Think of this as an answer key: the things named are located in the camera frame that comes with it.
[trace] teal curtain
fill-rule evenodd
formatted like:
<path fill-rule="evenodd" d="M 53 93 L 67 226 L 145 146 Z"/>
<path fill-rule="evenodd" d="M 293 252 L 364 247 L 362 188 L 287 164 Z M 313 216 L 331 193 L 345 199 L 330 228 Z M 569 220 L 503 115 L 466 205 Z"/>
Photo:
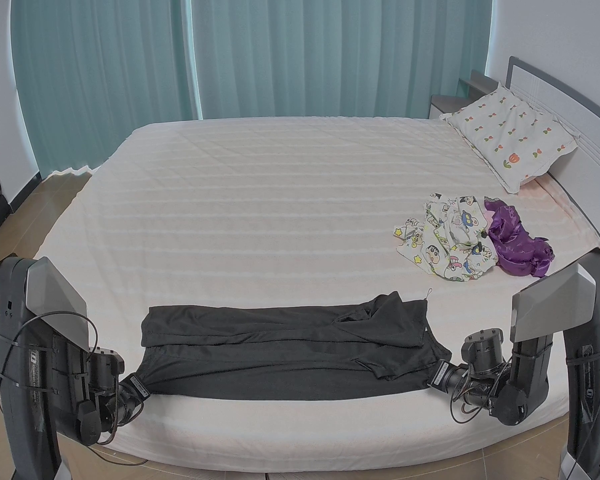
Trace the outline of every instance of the teal curtain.
<path fill-rule="evenodd" d="M 182 0 L 12 0 L 16 85 L 42 176 L 136 128 L 197 118 Z"/>
<path fill-rule="evenodd" d="M 204 118 L 427 117 L 484 72 L 491 0 L 191 0 Z"/>

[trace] black fabric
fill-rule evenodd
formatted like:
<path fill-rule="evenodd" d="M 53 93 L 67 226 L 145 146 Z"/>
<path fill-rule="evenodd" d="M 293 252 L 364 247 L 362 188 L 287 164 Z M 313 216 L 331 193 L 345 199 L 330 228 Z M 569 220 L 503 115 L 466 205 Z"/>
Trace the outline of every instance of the black fabric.
<path fill-rule="evenodd" d="M 427 301 L 380 295 L 359 305 L 152 307 L 138 377 L 154 394 L 232 400 L 337 400 L 423 389 L 451 359 Z"/>

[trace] mattress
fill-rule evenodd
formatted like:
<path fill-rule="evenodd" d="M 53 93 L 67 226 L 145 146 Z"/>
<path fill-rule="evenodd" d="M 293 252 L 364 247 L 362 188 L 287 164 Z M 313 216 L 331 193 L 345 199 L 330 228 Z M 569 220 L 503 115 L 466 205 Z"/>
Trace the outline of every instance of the mattress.
<path fill-rule="evenodd" d="M 100 345 L 143 357 L 154 305 L 241 308 L 355 304 L 394 290 L 428 296 L 437 340 L 461 361 L 465 336 L 500 327 L 535 278 L 493 268 L 456 283 L 396 252 L 393 227 L 420 218 L 428 194 L 500 197 L 560 269 L 600 245 L 548 176 L 507 194 L 444 122 L 405 118 L 249 118 L 138 129 L 58 219 L 48 256 L 78 290 Z M 503 345 L 509 356 L 510 343 Z M 341 401 L 230 401 L 152 396 L 113 449 L 179 466 L 290 472 L 411 465 L 464 454 L 568 410 L 562 335 L 547 400 L 506 427 L 481 413 L 458 425 L 434 390 Z"/>

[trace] floral pillow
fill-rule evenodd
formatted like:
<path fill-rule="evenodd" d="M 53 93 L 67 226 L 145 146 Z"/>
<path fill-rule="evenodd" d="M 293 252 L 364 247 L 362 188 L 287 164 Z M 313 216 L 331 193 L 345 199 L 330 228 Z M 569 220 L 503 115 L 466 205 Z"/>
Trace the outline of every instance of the floral pillow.
<path fill-rule="evenodd" d="M 471 144 L 511 194 L 578 147 L 555 117 L 535 110 L 503 86 L 440 119 Z"/>

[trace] white headboard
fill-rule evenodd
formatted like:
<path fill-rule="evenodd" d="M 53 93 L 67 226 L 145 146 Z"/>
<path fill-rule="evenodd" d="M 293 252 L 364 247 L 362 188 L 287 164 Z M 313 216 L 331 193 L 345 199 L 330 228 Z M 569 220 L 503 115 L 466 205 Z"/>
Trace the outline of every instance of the white headboard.
<path fill-rule="evenodd" d="M 578 146 L 560 157 L 549 174 L 560 183 L 600 235 L 600 107 L 551 75 L 511 57 L 506 87 L 570 128 Z"/>

